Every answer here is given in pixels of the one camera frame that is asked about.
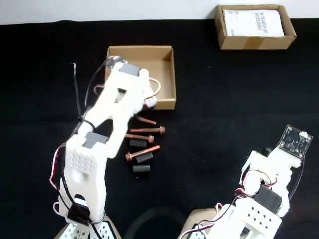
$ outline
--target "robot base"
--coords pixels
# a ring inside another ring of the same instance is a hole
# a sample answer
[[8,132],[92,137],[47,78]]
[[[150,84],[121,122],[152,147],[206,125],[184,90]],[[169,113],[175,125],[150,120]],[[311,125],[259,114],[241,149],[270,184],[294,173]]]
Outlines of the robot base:
[[[98,232],[103,239],[122,239],[109,217],[104,218]],[[87,239],[88,236],[87,231],[82,231],[80,227],[69,223],[61,229],[54,239]],[[95,234],[90,235],[90,238],[98,239]]]

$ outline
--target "paper document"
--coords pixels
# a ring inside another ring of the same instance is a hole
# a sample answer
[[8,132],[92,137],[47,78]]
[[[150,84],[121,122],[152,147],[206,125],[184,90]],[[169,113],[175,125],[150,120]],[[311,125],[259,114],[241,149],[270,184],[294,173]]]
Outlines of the paper document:
[[228,36],[284,36],[277,10],[226,10]]

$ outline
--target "screw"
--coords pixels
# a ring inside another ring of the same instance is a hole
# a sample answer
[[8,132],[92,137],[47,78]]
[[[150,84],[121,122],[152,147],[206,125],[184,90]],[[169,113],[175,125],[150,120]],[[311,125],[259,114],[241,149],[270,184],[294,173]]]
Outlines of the screw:
[[160,149],[160,146],[156,145],[156,146],[154,146],[152,148],[147,148],[147,149],[144,149],[144,150],[136,152],[136,153],[132,153],[131,154],[131,153],[128,152],[127,154],[125,154],[125,158],[126,158],[127,161],[131,161],[132,158],[135,158],[137,156],[140,156],[140,155],[143,155],[143,154],[146,154],[146,153],[153,152],[153,151],[158,150],[158,149]]
[[137,139],[143,139],[146,140],[149,143],[153,143],[154,142],[154,136],[153,135],[149,135],[149,136],[141,136],[141,135],[136,135],[136,134],[125,134],[125,138],[137,138]]
[[150,123],[150,124],[154,124],[156,125],[157,123],[153,120],[149,120],[149,119],[146,119],[146,118],[143,118],[143,117],[140,117],[140,116],[136,116],[136,119],[138,121],[141,121],[141,122],[145,122],[145,123]]
[[137,132],[159,132],[160,134],[165,133],[165,127],[160,126],[159,128],[132,128],[130,129],[130,132],[137,133]]

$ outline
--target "robotic arm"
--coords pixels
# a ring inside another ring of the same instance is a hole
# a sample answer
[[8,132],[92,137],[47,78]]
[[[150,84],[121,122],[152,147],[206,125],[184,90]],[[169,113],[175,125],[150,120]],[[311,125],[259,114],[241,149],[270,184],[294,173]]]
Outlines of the robotic arm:
[[[59,214],[77,225],[86,237],[98,231],[105,216],[107,159],[116,156],[130,118],[144,105],[151,107],[157,102],[148,70],[130,65],[118,56],[110,57],[106,66],[111,73],[103,91],[86,112],[77,133],[65,143],[65,166],[59,187]],[[94,133],[106,120],[113,121],[110,137]]]
[[252,151],[239,182],[245,196],[235,198],[235,206],[224,205],[222,216],[213,219],[216,222],[207,239],[272,239],[289,210],[291,168],[303,163],[312,139],[307,132],[288,125],[274,150]]

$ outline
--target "open cardboard box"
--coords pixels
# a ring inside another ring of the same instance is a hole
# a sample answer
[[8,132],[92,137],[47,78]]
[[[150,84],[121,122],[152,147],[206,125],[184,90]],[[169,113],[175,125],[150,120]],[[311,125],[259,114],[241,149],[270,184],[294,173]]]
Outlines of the open cardboard box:
[[[157,79],[161,90],[155,110],[174,110],[176,102],[174,55],[171,46],[110,46],[107,57],[123,56],[128,63],[145,68]],[[157,85],[151,82],[156,90]]]
[[[223,10],[277,10],[281,18],[281,24],[285,36],[259,37],[259,36],[228,36],[224,20]],[[277,50],[287,49],[295,40],[296,33],[287,11],[280,5],[219,5],[217,7],[215,24],[218,42],[222,50]]]

